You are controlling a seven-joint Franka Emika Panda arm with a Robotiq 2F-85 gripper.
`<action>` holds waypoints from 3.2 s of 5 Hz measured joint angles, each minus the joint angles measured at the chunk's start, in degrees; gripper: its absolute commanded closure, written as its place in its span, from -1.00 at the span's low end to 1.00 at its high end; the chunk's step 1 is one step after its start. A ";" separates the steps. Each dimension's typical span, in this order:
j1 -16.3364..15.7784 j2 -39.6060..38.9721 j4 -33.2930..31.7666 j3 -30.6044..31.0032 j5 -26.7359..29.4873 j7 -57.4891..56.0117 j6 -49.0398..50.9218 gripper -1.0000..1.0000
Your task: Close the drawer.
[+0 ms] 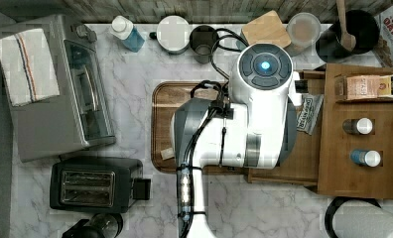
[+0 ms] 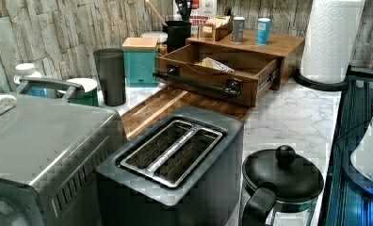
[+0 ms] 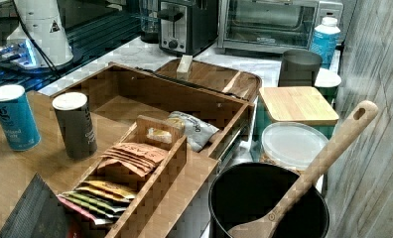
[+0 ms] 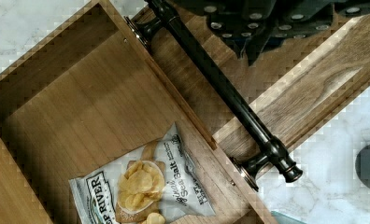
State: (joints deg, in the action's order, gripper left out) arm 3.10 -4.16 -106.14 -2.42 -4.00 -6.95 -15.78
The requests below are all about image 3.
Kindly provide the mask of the round black robot base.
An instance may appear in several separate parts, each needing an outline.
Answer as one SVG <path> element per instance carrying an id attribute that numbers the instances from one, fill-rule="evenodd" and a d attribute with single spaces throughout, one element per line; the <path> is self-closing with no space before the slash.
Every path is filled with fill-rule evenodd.
<path id="1" fill-rule="evenodd" d="M 0 47 L 0 67 L 27 74 L 50 73 L 52 69 L 33 49 L 10 45 Z"/>

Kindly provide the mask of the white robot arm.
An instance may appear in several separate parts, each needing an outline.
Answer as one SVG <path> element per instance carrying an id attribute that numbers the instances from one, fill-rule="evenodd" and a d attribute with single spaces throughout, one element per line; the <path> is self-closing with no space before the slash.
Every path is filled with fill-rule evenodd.
<path id="1" fill-rule="evenodd" d="M 15 59 L 24 69 L 61 66 L 73 59 L 57 0 L 13 0 L 19 26 L 7 38 L 9 44 L 27 47 L 25 57 Z"/>

